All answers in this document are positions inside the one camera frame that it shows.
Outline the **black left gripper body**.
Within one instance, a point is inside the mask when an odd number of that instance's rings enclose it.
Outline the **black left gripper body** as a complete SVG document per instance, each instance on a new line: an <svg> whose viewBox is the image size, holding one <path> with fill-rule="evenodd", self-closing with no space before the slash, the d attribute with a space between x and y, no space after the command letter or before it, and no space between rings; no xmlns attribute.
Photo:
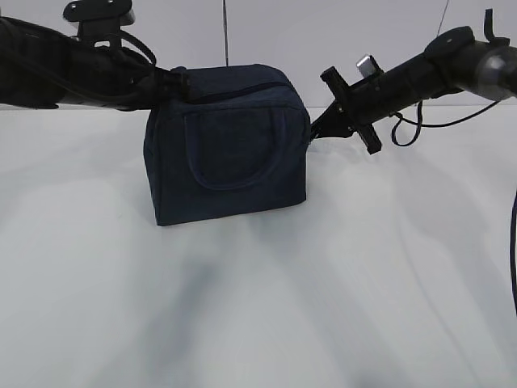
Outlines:
<svg viewBox="0 0 517 388"><path fill-rule="evenodd" d="M189 99L190 81L186 67L179 66L171 70L157 68L155 81L158 97Z"/></svg>

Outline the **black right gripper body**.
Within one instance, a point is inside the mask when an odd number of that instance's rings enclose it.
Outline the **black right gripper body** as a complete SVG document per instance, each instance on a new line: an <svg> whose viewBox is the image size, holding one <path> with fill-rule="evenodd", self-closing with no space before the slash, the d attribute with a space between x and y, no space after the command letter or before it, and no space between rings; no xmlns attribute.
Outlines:
<svg viewBox="0 0 517 388"><path fill-rule="evenodd" d="M360 137L367 152L369 154L380 152L382 149L380 138L371 123L362 124L357 118L355 107L351 100L351 88L344 81L340 73L332 66L322 73L321 79L329 87L334 96L334 100L337 100L347 112L355 129L354 134Z"/></svg>

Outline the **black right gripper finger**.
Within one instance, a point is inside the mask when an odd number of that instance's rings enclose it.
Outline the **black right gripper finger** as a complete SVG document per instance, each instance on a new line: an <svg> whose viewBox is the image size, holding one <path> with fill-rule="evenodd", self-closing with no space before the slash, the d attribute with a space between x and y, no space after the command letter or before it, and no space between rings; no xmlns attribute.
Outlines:
<svg viewBox="0 0 517 388"><path fill-rule="evenodd" d="M341 104L335 100L312 124L310 140L349 138L355 133L353 124Z"/></svg>

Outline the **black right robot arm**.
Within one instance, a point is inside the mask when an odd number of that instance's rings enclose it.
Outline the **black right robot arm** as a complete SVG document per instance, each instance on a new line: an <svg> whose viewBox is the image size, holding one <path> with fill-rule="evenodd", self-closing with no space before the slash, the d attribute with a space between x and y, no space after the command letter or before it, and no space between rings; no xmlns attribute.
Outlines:
<svg viewBox="0 0 517 388"><path fill-rule="evenodd" d="M374 123L413 104L461 92L494 102L516 96L515 47L504 37L476 40L470 27L441 34L391 70L382 70L372 55L356 68L362 78L352 85L334 67L322 73L334 101L312 123L313 139L358 134L367 152L375 154L382 143Z"/></svg>

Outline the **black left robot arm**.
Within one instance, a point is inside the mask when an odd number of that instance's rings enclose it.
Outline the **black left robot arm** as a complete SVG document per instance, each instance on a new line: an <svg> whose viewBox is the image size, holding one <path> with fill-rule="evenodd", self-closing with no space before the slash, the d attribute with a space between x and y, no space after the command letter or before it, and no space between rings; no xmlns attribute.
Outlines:
<svg viewBox="0 0 517 388"><path fill-rule="evenodd" d="M126 31L67 36L20 19L1 19L5 105L51 110L65 104L131 112L188 95L185 70L158 67L153 52Z"/></svg>

